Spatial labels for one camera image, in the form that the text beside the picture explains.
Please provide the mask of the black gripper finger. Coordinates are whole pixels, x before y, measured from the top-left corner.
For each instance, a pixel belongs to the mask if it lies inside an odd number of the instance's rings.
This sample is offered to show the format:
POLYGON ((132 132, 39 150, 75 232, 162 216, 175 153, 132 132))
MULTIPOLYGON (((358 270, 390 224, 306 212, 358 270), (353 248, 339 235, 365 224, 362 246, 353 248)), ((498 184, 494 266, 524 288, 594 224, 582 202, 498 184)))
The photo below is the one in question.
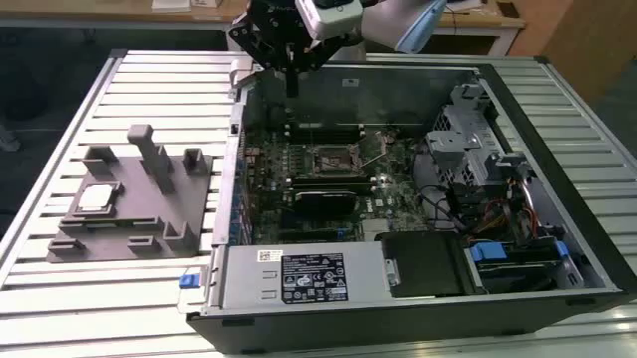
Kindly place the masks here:
POLYGON ((230 38, 265 69, 279 73, 286 96, 293 98, 293 68, 282 23, 273 18, 253 18, 243 13, 228 29, 230 38))
POLYGON ((333 37, 311 47, 310 42, 293 45, 293 97, 299 96, 299 76, 318 70, 346 44, 346 37, 333 37))

